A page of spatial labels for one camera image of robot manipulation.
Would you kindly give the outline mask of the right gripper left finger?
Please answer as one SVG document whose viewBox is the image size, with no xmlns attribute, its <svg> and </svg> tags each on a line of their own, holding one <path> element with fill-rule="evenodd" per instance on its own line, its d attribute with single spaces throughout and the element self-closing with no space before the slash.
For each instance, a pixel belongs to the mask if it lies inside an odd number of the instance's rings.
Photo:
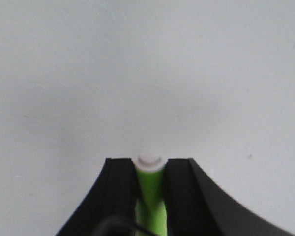
<svg viewBox="0 0 295 236">
<path fill-rule="evenodd" d="M 107 158 L 85 198 L 58 231 L 58 236 L 91 236 L 111 216 L 135 221 L 138 182 L 130 158 Z"/>
</svg>

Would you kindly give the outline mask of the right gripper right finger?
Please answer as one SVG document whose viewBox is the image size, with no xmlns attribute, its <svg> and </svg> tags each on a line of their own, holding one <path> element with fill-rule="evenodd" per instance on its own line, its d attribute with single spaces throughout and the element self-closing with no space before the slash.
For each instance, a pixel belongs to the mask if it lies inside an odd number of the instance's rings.
<svg viewBox="0 0 295 236">
<path fill-rule="evenodd" d="M 169 159 L 164 200 L 170 236 L 290 236 L 221 189 L 192 158 Z"/>
</svg>

